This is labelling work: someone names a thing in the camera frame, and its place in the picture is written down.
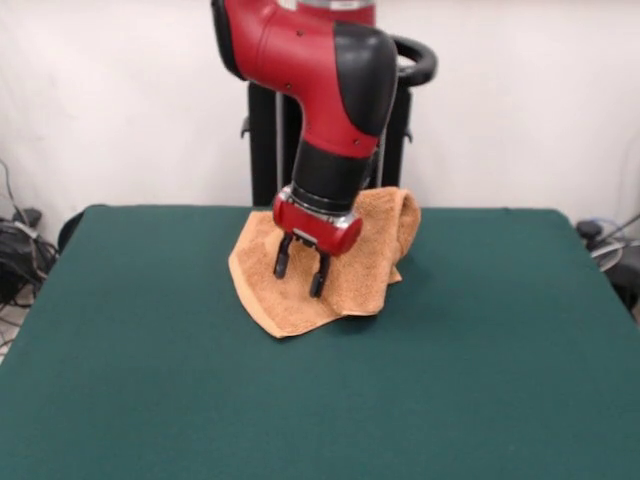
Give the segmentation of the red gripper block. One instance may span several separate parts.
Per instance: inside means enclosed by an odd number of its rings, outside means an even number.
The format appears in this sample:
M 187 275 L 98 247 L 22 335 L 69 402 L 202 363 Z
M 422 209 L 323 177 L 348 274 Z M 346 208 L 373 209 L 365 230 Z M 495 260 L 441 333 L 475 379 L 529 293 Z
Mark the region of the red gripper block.
M 319 267 L 313 275 L 309 295 L 320 298 L 328 278 L 331 256 L 344 255 L 355 245 L 363 229 L 363 220 L 354 212 L 335 216 L 309 210 L 294 199 L 290 185 L 276 194 L 273 219 L 286 232 L 278 246 L 274 276 L 286 276 L 294 236 L 310 242 L 322 252 L 319 253 Z

